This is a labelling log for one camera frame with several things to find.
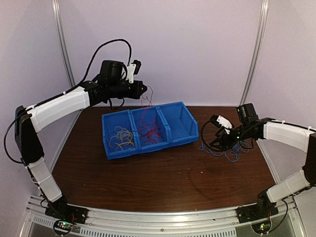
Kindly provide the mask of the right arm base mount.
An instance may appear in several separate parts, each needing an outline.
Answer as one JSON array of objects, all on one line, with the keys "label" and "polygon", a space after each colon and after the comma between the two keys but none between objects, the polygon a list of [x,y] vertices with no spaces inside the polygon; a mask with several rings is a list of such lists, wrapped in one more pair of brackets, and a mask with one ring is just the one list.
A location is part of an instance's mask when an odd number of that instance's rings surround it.
[{"label": "right arm base mount", "polygon": [[278,208],[261,210],[257,204],[240,205],[236,209],[236,214],[240,224],[250,223],[254,233],[266,235],[272,230],[271,217],[278,214]]}]

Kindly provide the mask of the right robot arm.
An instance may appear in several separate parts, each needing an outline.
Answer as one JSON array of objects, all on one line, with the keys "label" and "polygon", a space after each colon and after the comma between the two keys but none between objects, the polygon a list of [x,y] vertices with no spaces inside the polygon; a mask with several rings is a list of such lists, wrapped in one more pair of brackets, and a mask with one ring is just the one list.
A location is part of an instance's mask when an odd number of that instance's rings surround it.
[{"label": "right robot arm", "polygon": [[261,139],[283,143],[306,154],[305,164],[299,171],[258,195],[253,214],[263,218],[278,201],[316,185],[316,131],[274,118],[260,119],[251,103],[237,107],[237,115],[240,126],[234,126],[221,115],[213,115],[207,121],[219,128],[216,138],[205,143],[210,150],[225,152],[243,140]]}]

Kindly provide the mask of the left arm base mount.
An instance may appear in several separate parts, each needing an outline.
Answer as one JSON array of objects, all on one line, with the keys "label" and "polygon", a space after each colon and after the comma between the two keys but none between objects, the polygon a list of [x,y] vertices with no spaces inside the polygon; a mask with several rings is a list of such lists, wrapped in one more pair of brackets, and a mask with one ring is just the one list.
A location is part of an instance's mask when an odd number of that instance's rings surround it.
[{"label": "left arm base mount", "polygon": [[69,234],[76,224],[85,224],[88,210],[82,207],[69,206],[70,212],[62,215],[51,207],[47,207],[45,214],[56,218],[53,223],[53,231],[59,236]]}]

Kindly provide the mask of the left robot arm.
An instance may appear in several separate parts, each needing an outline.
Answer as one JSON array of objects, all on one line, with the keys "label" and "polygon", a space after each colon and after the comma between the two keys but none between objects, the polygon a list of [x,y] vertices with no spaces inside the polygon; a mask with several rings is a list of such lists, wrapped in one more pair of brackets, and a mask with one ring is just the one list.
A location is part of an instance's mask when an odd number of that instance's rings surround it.
[{"label": "left robot arm", "polygon": [[140,99],[147,91],[142,81],[134,79],[140,68],[141,62],[138,60],[128,65],[104,60],[100,73],[93,80],[80,82],[70,91],[52,99],[16,109],[15,141],[22,156],[21,162],[46,198],[47,209],[60,219],[67,219],[71,215],[71,208],[46,165],[38,132],[73,112],[101,102],[108,103],[113,98]]}]

